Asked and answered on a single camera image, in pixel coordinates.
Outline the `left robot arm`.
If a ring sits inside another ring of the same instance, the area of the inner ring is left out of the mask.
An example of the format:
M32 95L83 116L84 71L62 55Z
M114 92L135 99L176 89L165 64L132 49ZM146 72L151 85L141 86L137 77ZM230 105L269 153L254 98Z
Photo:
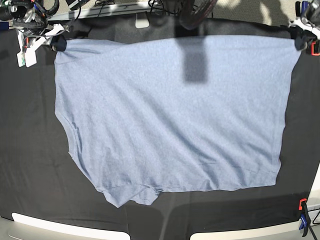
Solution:
M295 3L296 18L289 21L298 51L306 51L312 56L320 56L320 1L303 0Z

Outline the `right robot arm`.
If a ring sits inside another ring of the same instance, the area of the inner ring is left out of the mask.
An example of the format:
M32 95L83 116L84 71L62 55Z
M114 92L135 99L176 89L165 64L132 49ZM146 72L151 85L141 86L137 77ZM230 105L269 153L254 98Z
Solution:
M2 0L0 20L12 21L13 28L21 38L22 52L25 53L31 42L42 37L47 40L69 30L69 25L63 25L57 33L49 33L54 26L48 20L57 13L59 6L58 0L54 1L50 9L44 7L42 0Z

